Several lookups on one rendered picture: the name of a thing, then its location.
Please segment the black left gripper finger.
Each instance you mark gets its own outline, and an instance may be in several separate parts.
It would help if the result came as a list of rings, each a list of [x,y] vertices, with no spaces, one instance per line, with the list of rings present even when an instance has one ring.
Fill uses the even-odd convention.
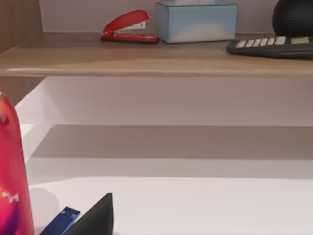
[[[64,235],[113,235],[113,194],[105,194]]]

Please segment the blue flat object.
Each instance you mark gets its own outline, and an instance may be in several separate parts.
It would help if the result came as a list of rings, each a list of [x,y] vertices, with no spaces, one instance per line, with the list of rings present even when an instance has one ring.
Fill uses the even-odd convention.
[[[64,207],[39,235],[63,235],[78,219],[80,211]]]

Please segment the red bottle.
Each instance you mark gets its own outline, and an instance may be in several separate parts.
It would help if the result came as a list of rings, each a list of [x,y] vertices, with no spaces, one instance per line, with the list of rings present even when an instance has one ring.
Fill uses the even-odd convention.
[[[0,235],[34,235],[19,119],[0,92]]]

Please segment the wooden shelf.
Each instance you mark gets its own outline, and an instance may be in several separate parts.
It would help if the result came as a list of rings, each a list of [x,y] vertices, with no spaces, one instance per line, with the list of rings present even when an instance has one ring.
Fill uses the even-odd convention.
[[[98,33],[44,33],[39,0],[0,0],[0,92],[16,104],[48,76],[313,80],[313,59],[230,56],[225,42],[148,45],[99,38]]]

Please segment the red stapler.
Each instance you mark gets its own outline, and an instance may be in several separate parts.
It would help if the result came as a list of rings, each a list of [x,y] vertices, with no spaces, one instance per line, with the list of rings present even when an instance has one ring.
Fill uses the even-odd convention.
[[[141,35],[145,30],[149,15],[146,10],[137,9],[124,13],[109,22],[102,31],[101,41],[157,44],[160,38],[155,35]]]

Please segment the light blue tissue box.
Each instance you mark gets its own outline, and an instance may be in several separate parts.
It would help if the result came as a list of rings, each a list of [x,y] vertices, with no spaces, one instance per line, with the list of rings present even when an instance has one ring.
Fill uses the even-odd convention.
[[[155,32],[167,44],[232,40],[237,10],[237,4],[228,0],[158,2]]]

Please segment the black calculator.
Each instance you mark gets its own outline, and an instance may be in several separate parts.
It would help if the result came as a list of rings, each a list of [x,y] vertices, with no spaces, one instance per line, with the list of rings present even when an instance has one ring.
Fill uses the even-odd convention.
[[[313,59],[313,37],[275,36],[234,40],[226,47],[226,51],[232,55],[252,57]]]

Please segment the black round object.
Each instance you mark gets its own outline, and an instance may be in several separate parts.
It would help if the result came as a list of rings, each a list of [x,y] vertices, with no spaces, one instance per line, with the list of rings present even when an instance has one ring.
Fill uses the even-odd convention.
[[[277,36],[313,36],[313,0],[277,0],[272,28]]]

